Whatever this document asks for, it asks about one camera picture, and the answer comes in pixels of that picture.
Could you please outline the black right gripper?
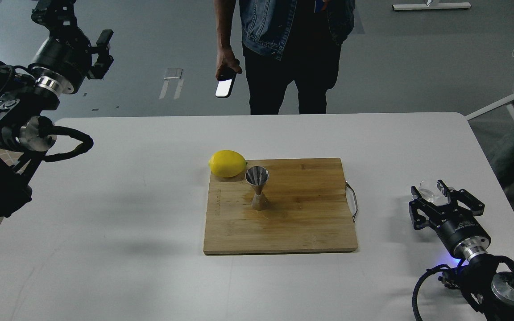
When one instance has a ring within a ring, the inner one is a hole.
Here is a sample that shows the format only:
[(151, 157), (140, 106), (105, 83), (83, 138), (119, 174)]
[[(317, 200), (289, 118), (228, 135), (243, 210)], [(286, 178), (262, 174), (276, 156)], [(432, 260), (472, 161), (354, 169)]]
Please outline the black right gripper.
[(413, 199), (409, 202), (409, 213), (414, 230), (425, 227), (435, 230), (455, 259), (472, 259), (485, 254), (491, 244), (491, 236), (476, 220), (484, 213), (484, 203), (465, 189), (449, 188), (442, 180), (437, 181), (437, 189), (447, 198), (447, 203), (440, 206), (424, 199), (414, 185), (411, 187)]

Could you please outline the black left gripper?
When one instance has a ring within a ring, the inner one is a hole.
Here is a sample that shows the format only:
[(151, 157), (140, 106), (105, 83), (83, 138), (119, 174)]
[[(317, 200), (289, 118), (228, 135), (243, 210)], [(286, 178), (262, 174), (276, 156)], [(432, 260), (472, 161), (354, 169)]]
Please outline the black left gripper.
[[(91, 47), (77, 24), (75, 0), (39, 0), (31, 12), (31, 20), (49, 31), (30, 63), (30, 74), (39, 87), (55, 95), (74, 94), (83, 80), (103, 79), (112, 63), (110, 40), (113, 30), (103, 30)], [(91, 55), (97, 59), (91, 66)]]

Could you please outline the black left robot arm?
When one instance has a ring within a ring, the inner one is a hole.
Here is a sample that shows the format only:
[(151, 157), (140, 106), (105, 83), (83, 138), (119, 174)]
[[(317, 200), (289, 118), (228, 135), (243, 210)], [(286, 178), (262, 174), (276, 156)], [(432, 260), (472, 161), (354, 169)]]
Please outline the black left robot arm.
[(29, 185), (42, 162), (88, 152), (86, 133), (58, 126), (41, 115), (57, 110), (60, 97), (75, 94), (85, 79), (103, 79), (113, 63), (112, 30), (93, 45), (77, 24), (73, 0), (39, 0), (31, 20), (49, 36), (27, 67), (0, 61), (0, 218), (31, 201)]

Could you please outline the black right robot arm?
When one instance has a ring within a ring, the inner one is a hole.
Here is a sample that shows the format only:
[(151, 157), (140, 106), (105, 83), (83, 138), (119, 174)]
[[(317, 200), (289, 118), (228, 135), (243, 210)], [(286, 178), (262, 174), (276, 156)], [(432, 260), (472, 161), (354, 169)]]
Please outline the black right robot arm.
[(423, 282), (439, 273), (439, 281), (450, 290), (460, 291), (476, 312), (488, 321), (514, 321), (514, 260), (487, 252), (491, 237), (477, 221), (485, 205), (465, 189), (451, 189), (442, 180), (437, 189), (447, 203), (436, 205), (426, 199), (417, 187), (411, 187), (410, 218), (415, 230), (432, 228), (456, 267), (441, 264), (427, 269), (418, 279), (412, 294), (412, 311), (422, 319), (418, 295)]

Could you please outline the bystander right hand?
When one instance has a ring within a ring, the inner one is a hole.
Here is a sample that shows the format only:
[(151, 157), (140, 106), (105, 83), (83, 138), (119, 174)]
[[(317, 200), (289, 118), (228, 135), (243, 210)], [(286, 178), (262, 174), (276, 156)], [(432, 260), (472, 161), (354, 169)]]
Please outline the bystander right hand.
[(240, 61), (236, 58), (231, 47), (218, 47), (216, 56), (216, 79), (219, 79), (226, 69), (231, 69), (236, 74), (243, 73)]

